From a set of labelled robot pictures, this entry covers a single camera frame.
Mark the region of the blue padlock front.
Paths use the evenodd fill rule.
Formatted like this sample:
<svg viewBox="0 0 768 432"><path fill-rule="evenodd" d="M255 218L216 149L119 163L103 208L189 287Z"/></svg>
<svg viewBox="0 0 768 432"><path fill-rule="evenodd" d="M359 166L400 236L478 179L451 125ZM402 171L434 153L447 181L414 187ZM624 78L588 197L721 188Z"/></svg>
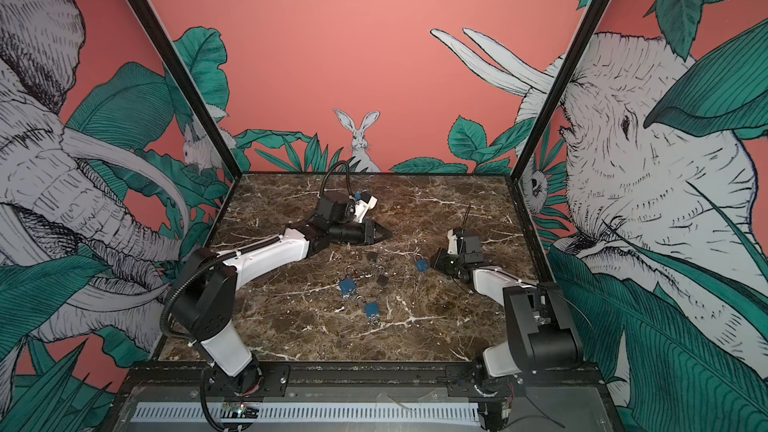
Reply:
<svg viewBox="0 0 768 432"><path fill-rule="evenodd" d="M380 320L380 308L376 301L366 302L364 304L364 313L367 320L371 323L378 322Z"/></svg>

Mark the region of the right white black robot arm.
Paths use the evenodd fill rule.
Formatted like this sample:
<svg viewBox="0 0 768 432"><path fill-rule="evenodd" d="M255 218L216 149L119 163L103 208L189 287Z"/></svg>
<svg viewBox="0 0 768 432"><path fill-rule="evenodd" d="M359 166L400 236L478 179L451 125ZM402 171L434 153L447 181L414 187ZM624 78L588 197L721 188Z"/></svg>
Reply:
<svg viewBox="0 0 768 432"><path fill-rule="evenodd" d="M467 379L481 396L518 393L526 374L583 362L583 344L559 285L528 282L492 264L474 232L452 228L447 240L430 266L504 309L505 341L486 348Z"/></svg>

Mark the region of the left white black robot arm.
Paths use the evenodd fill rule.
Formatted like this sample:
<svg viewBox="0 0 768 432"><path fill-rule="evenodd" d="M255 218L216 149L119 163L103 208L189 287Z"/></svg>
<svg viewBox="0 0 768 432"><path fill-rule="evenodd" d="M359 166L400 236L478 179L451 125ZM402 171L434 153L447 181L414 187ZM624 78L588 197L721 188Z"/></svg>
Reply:
<svg viewBox="0 0 768 432"><path fill-rule="evenodd" d="M197 250L165 298L163 335L195 348L236 395L256 392L263 373L233 322L237 291L332 244L374 245L388 239L391 232L367 217L377 203L368 192L323 192L308 218L288 224L280 234L225 252Z"/></svg>

